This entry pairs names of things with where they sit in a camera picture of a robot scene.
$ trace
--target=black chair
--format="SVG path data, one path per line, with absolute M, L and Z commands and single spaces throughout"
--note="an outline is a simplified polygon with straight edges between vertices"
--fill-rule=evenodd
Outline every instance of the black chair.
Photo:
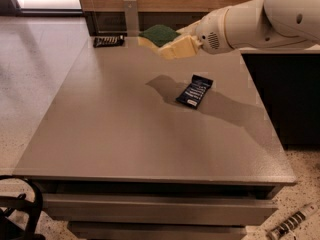
M 0 176 L 0 180 L 14 179 L 12 176 Z M 34 201 L 25 200 L 26 194 L 20 194 L 18 197 L 0 196 L 0 240 L 45 240 L 43 235 L 35 234 L 37 223 L 42 211 L 42 194 L 40 190 L 29 180 L 20 179 L 28 184 L 34 194 Z M 28 220 L 24 229 L 10 220 L 10 215 L 14 210 L 28 214 Z

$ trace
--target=metal bracket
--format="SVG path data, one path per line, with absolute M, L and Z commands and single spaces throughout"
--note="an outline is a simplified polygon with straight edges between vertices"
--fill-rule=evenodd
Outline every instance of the metal bracket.
M 138 36 L 140 30 L 137 0 L 123 0 L 123 2 L 127 25 L 127 35 Z

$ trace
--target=floor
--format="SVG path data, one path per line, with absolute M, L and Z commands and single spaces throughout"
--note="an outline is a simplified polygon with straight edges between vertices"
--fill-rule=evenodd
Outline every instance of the floor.
M 0 175 L 12 172 L 88 39 L 83 18 L 0 17 Z M 266 232 L 282 220 L 303 205 L 320 201 L 320 147 L 289 147 L 287 157 L 298 184 L 274 198 L 279 210 L 262 226 L 248 227 L 244 240 L 268 239 Z M 26 189 L 18 181 L 0 184 L 2 195 L 21 191 Z M 20 213 L 12 216 L 17 223 L 25 221 Z M 318 240 L 319 225 L 318 211 L 295 230 L 296 239 Z M 52 221 L 45 213 L 37 231 L 47 240 L 76 239 L 65 222 Z

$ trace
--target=green object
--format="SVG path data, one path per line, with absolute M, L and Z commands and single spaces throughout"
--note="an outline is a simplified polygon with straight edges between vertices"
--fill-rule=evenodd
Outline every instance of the green object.
M 156 46 L 162 47 L 166 43 L 173 41 L 180 34 L 164 25 L 155 25 L 139 34 L 139 36 L 149 39 Z

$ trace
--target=drawer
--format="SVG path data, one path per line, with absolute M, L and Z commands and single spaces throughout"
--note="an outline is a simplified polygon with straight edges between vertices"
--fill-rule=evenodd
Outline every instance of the drawer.
M 44 194 L 44 211 L 66 221 L 260 225 L 275 210 L 272 201 L 255 199 Z
M 68 228 L 78 238 L 108 240 L 240 240 L 246 235 L 243 227 L 69 222 Z

